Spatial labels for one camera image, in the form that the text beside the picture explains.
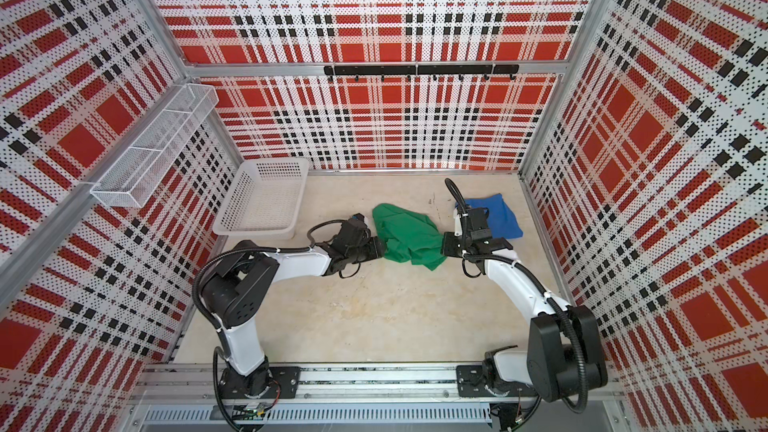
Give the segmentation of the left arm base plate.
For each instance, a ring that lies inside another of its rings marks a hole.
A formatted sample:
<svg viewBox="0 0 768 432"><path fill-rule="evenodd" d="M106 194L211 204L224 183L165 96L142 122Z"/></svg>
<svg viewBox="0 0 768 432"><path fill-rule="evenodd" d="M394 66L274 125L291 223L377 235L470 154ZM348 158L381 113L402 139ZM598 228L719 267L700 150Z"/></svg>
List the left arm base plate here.
<svg viewBox="0 0 768 432"><path fill-rule="evenodd" d="M300 374L301 368L297 366L270 366L245 376L226 366L218 380L218 390L224 399L293 399Z"/></svg>

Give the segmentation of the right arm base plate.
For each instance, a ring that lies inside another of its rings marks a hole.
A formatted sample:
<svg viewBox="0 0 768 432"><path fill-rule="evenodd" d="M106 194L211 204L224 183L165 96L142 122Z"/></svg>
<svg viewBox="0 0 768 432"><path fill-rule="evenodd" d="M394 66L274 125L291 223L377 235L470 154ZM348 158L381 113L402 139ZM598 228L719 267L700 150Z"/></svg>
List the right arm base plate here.
<svg viewBox="0 0 768 432"><path fill-rule="evenodd" d="M507 382L483 364L456 367L458 394L462 398L516 398L537 396L536 391L522 382Z"/></svg>

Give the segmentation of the blue tank top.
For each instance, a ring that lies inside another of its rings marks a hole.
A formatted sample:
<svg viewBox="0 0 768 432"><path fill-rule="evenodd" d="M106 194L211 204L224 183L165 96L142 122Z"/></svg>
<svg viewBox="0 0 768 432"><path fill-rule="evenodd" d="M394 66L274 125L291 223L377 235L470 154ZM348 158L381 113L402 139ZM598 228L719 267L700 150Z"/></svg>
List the blue tank top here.
<svg viewBox="0 0 768 432"><path fill-rule="evenodd" d="M488 211L487 223L493 238L514 240L524 236L514 212L501 194L486 198L470 198L466 202L470 208L484 208Z"/></svg>

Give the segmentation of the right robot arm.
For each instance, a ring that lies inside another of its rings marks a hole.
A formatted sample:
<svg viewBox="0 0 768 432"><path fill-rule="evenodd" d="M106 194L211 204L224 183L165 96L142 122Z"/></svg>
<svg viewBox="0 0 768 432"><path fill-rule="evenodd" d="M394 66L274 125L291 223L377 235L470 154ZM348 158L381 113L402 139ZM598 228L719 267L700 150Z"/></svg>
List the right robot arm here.
<svg viewBox="0 0 768 432"><path fill-rule="evenodd" d="M444 234L442 254L460 259L467 277L494 282L529 321L524 351L508 346L485 354L482 386L497 396L525 386L542 401L583 412L589 392L608 381L595 315L547 288L508 240L493 237L485 210L458 204L453 218L455 230Z"/></svg>

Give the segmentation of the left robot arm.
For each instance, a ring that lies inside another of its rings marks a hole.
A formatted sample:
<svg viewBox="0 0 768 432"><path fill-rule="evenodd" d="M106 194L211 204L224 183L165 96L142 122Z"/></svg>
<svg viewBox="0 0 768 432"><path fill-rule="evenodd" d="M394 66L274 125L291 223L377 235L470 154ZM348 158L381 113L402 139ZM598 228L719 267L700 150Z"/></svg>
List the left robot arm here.
<svg viewBox="0 0 768 432"><path fill-rule="evenodd" d="M305 247L239 242L206 263L194 279L196 309L214 328L227 365L240 376L267 367L255 316L270 287L302 277L344 278L344 270L382 259L386 244L361 214L322 222L307 232Z"/></svg>

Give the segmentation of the green tank top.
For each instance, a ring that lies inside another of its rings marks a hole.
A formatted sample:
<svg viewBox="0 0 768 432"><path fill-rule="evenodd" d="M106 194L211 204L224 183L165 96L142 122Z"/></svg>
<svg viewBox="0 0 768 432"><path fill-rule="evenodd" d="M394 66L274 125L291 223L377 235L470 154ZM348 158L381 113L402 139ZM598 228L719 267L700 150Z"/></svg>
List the green tank top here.
<svg viewBox="0 0 768 432"><path fill-rule="evenodd" d="M386 247L385 259L430 271L446 260L441 252L443 234L427 215L382 203L373 208L373 220Z"/></svg>

